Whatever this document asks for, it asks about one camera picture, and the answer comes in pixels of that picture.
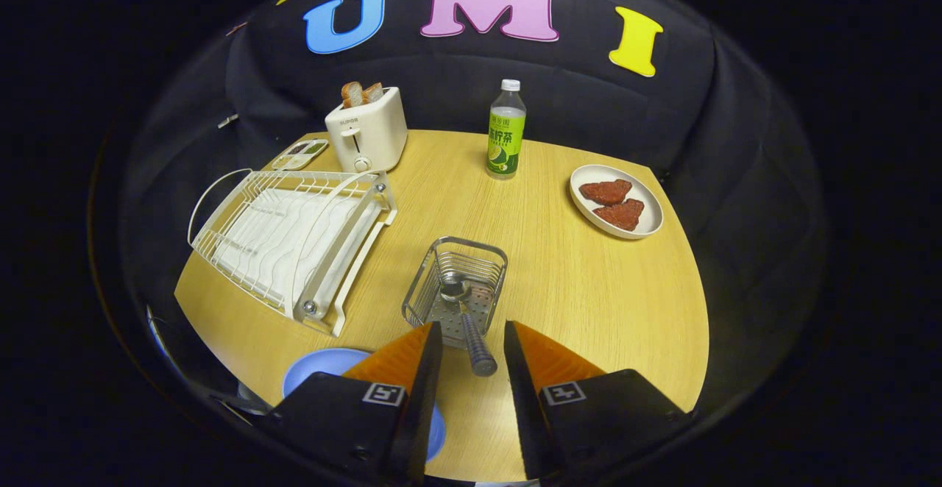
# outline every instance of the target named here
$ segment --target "metal spoon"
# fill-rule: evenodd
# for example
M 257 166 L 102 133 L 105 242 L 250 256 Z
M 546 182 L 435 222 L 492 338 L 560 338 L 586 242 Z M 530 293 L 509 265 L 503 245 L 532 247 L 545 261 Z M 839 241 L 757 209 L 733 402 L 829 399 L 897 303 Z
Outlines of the metal spoon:
M 481 332 L 468 313 L 464 300 L 467 298 L 469 286 L 467 280 L 461 282 L 444 282 L 440 291 L 442 299 L 446 302 L 457 302 L 461 309 L 461 332 L 468 347 L 468 358 L 471 360 L 471 371 L 479 377 L 490 377 L 497 372 L 497 361 L 491 356 L 487 344 L 481 338 Z

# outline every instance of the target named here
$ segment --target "black fabric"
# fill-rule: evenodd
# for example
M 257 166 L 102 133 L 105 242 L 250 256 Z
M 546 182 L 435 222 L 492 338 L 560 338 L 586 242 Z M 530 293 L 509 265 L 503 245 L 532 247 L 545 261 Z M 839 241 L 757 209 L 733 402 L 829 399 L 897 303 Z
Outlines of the black fabric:
M 322 131 L 345 82 L 399 87 L 410 128 L 484 132 L 500 79 L 514 77 L 524 85 L 527 138 L 669 173 L 665 190 L 690 239 L 709 308 L 701 413 L 747 396 L 787 354 L 824 270 L 818 173 L 787 100 L 689 7 L 674 0 L 553 0 L 561 38 L 539 43 L 502 35 L 506 14 L 487 34 L 465 18 L 461 35 L 424 38 L 419 29 L 431 0 L 386 0 L 386 20 L 373 38 L 318 55 L 306 47 L 302 16 L 330 0 L 276 1 L 209 45 L 135 134 L 121 252 L 130 289 L 156 315 L 179 317 L 172 292 L 191 253 L 186 225 L 203 190 L 233 169 L 260 168 L 304 132 Z M 655 77 L 609 61 L 622 30 L 616 5 L 664 27 Z M 336 31 L 354 27 L 359 9 L 359 1 L 344 0 Z M 237 121 L 216 128 L 236 113 Z M 227 191 L 219 188 L 206 204 Z
M 340 104 L 340 87 L 353 80 L 399 87 L 410 128 L 484 132 L 501 79 L 518 78 L 527 138 L 668 168 L 696 120 L 712 71 L 709 25 L 663 0 L 552 0 L 559 41 L 549 43 L 502 35 L 507 14 L 478 34 L 461 11 L 460 35 L 422 37 L 431 0 L 386 0 L 374 37 L 326 55 L 307 49 L 302 18 L 332 0 L 276 1 L 263 4 L 238 31 L 227 72 L 239 121 L 259 135 L 322 131 L 324 117 Z M 622 34 L 619 5 L 668 30 L 657 38 L 654 78 L 609 61 Z M 344 0 L 334 31 L 359 21 L 360 1 Z
M 709 98 L 665 183 L 709 310 L 704 412 L 753 390 L 787 355 L 821 288 L 827 237 L 798 118 L 732 40 L 715 37 Z

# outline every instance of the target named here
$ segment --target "bottle label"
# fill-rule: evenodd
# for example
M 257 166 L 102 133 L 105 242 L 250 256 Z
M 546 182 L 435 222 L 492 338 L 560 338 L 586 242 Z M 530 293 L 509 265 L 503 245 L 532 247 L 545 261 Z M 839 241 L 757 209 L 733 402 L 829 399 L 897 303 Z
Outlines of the bottle label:
M 491 172 L 512 174 L 517 171 L 526 118 L 525 115 L 507 118 L 491 112 L 487 141 L 487 168 Z

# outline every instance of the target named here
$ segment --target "round table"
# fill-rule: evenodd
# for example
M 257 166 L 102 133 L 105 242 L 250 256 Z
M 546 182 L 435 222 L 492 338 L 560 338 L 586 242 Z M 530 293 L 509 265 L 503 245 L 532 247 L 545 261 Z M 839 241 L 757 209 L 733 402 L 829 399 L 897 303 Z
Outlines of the round table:
M 400 164 L 388 173 L 400 212 L 353 283 L 339 337 L 279 315 L 196 253 L 174 295 L 212 353 L 275 405 L 286 370 L 304 354 L 335 346 L 375 350 L 409 332 L 401 304 L 435 239 L 453 235 L 503 249 L 507 277 L 485 337 L 499 369 L 475 377 L 467 353 L 445 347 L 435 400 L 447 440 L 427 463 L 433 476 L 525 480 L 504 362 L 505 320 L 533 327 L 603 370 L 635 369 L 692 410 L 707 372 L 707 304 L 687 236 L 650 169 L 524 140 L 516 177 L 498 181 L 485 172 L 486 147 L 482 134 L 410 129 Z M 568 192 L 570 174 L 586 164 L 614 166 L 645 183 L 662 205 L 660 231 L 622 240 L 586 220 Z M 340 171 L 333 148 L 303 171 Z

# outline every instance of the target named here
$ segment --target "bottle cap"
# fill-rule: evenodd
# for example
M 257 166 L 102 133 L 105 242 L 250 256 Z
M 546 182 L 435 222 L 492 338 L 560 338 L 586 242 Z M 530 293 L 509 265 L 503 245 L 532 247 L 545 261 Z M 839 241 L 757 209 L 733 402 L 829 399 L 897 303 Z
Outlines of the bottle cap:
M 500 89 L 504 91 L 520 91 L 520 81 L 504 79 L 500 81 Z

